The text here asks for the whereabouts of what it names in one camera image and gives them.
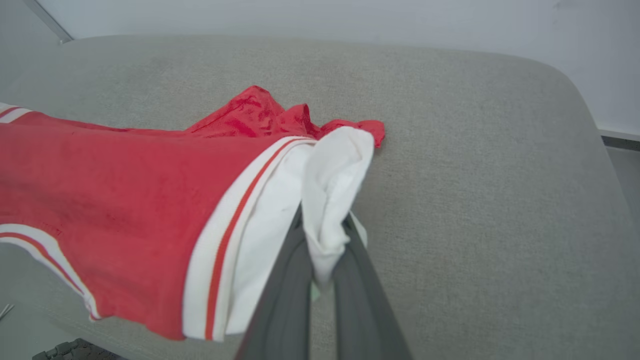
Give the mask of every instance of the red stripe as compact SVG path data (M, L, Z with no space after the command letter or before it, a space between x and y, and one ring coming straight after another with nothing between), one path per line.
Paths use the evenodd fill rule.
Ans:
M20 106L14 106L12 108L8 108L7 110L4 110L3 112L0 113L0 118L5 116L6 114L10 113L13 110L19 109Z
M18 234L18 233L0 233L0 238L4 238L4 237L10 237L10 238L18 238L22 241L26 241L29 244L31 244L34 248L38 249L38 251L40 252L40 254L46 259L48 260L53 266L55 266L58 271L60 271L60 273L62 275L64 275L65 279L71 284L73 285L81 294L83 293L82 290L80 290L80 288L78 287L78 285L76 285L76 283L69 277L69 274L67 274L67 272L62 269L62 267L60 266L60 264L58 264L57 261L53 260L53 258L51 257L51 255L49 255L49 253L47 252L47 249L45 249L44 246L42 246L41 243L35 241L34 239L28 237L28 236L24 236L22 234Z
M205 339L211 340L213 337L213 324L216 321L216 303L218 302L218 292L220 287L220 277L222 276L222 265L225 262L225 254L227 253L227 246L229 245L229 239L231 238L231 234L233 233L238 218L242 213L246 202L249 200L249 196L251 195L255 185L258 183L258 180L264 172L267 170L269 165L273 162L273 160L282 152L282 150L287 147L290 143L300 140L293 139L286 142L283 146L281 146L272 156L271 158L264 164L260 172L255 176L251 185L247 188L244 193L242 199L240 200L240 204L236 208L236 212L234 216L231 218L231 222L225 231L225 234L222 236L222 240L220 241L220 246L218 247L218 253L216 254L216 262L213 266L213 277L211 278L211 286L209 287L209 305L207 306L207 326L205 328Z

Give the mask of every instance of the gray cushion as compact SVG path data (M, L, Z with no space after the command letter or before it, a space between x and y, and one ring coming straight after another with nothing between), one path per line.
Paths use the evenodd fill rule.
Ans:
M640 357L640 244L582 97L511 56L302 40L103 37L67 43L0 101L118 127L184 129L250 85L312 119L387 127L355 212L416 359ZM67 330L135 359L231 359L81 299L21 250L2 281ZM21 274L7 269L20 262ZM313 348L332 358L330 297Z

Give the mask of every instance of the striped trim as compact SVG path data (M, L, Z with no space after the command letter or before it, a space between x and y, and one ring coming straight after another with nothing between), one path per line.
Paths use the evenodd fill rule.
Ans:
M304 143L316 140L288 136L275 142L247 166L219 201L191 253L182 304L185 336L224 338L237 251L248 217L280 160Z
M58 246L58 241L46 232L22 224L0 225L0 243L11 243L27 250L84 299L90 317L100 319L95 299L80 276L71 267Z
M30 113L31 110L20 108L18 106L11 106L0 102L0 124L8 124L17 120L19 117L26 113Z

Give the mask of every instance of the gray floor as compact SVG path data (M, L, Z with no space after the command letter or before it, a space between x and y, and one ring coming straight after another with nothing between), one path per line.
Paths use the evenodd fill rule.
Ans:
M59 49L56 36L21 0L0 1L0 91L15 81L32 59ZM607 150L640 234L640 152ZM10 301L0 290L0 308ZM3 359L31 359L37 352L75 338L19 304L0 321Z

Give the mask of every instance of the red fabric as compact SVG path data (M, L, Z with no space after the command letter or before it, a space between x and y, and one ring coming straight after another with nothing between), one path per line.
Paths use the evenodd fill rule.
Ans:
M0 224L55 237L102 317L182 339L182 290L193 246L225 190L284 136L321 138L310 121L253 86L185 131L115 129L27 113L0 124Z

